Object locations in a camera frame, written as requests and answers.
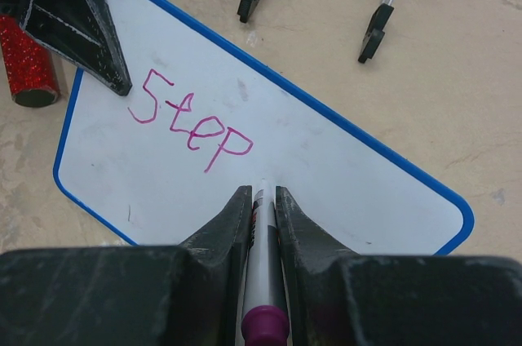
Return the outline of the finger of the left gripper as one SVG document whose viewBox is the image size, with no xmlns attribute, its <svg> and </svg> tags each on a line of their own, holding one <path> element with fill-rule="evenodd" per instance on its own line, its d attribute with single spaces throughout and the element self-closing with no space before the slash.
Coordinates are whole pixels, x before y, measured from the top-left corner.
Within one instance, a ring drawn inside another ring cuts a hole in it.
<svg viewBox="0 0 522 346">
<path fill-rule="evenodd" d="M 105 0 L 1 0 L 1 13 L 117 95 L 129 94 L 131 77 Z"/>
</svg>

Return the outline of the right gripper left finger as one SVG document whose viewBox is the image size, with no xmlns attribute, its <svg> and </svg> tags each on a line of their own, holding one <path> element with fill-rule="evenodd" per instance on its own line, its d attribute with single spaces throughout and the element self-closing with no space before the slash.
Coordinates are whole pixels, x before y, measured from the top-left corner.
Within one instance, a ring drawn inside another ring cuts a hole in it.
<svg viewBox="0 0 522 346">
<path fill-rule="evenodd" d="M 4 253 L 2 344 L 235 344 L 251 207 L 239 187 L 175 246 Z"/>
</svg>

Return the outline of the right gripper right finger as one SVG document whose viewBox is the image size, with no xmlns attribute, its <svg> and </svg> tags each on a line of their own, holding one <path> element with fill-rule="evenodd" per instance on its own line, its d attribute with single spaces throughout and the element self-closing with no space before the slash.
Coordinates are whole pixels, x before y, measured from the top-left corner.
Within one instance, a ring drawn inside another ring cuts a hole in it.
<svg viewBox="0 0 522 346">
<path fill-rule="evenodd" d="M 276 189 L 295 345 L 518 345 L 521 266 L 498 256 L 358 255 Z"/>
</svg>

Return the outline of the purple whiteboard marker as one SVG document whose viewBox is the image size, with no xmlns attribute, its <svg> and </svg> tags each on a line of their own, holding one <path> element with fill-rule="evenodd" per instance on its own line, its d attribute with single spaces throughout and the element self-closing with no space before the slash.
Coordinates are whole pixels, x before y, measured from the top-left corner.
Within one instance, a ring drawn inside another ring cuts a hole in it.
<svg viewBox="0 0 522 346">
<path fill-rule="evenodd" d="M 241 334 L 246 345 L 286 345 L 290 333 L 274 187 L 260 181 L 252 207 Z"/>
</svg>

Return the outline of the blue framed whiteboard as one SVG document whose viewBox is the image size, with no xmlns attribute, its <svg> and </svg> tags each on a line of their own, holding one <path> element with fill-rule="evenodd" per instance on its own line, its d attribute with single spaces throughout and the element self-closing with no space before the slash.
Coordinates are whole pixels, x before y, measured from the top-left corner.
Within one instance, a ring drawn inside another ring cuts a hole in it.
<svg viewBox="0 0 522 346">
<path fill-rule="evenodd" d="M 445 255 L 470 236 L 461 196 L 178 7 L 105 1 L 132 87 L 76 74 L 54 178 L 128 242 L 179 243 L 265 180 L 360 254 Z"/>
</svg>

